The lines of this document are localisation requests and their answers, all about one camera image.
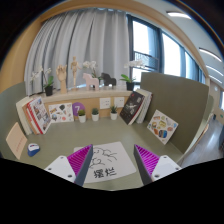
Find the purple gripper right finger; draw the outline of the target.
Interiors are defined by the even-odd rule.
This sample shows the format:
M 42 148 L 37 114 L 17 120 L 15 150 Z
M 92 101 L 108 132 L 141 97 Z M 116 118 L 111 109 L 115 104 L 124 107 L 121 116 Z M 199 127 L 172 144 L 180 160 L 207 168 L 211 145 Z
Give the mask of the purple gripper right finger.
M 158 156 L 137 144 L 134 145 L 134 157 L 143 185 L 181 170 L 169 156 Z

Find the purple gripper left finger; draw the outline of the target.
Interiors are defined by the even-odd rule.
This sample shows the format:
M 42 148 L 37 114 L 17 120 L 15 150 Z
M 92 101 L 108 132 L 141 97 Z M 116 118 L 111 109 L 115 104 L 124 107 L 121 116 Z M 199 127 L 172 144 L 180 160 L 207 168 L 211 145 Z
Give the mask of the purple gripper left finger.
M 68 157 L 59 156 L 45 168 L 45 171 L 75 183 L 78 186 L 82 186 L 84 184 L 92 156 L 93 145 L 90 144 L 82 147 Z

